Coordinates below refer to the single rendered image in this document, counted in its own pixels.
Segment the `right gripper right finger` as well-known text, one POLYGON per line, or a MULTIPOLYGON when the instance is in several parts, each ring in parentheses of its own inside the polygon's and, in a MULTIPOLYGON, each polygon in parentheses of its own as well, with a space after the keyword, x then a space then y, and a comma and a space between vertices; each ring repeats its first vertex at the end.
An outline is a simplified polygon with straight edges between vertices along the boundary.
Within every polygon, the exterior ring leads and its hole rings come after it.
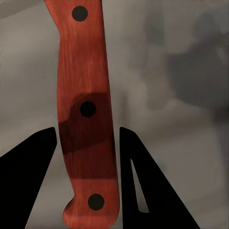
POLYGON ((120 127, 123 229, 200 229, 134 131, 120 127), (138 210, 131 159, 149 209, 138 210))

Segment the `parer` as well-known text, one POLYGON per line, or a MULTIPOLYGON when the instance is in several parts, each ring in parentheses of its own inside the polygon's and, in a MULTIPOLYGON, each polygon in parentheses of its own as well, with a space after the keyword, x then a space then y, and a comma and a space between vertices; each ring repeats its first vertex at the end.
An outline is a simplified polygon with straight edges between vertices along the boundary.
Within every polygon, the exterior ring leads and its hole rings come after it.
POLYGON ((60 34, 57 117, 74 198, 70 229, 109 229, 120 210, 102 0, 44 0, 60 34))

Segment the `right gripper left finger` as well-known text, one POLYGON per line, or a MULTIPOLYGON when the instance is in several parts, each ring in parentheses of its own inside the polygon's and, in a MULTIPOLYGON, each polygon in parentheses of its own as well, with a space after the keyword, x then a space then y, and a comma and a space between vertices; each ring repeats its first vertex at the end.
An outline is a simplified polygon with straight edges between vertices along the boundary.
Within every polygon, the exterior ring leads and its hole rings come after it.
POLYGON ((56 146, 50 127, 0 157, 0 229, 25 229, 56 146))

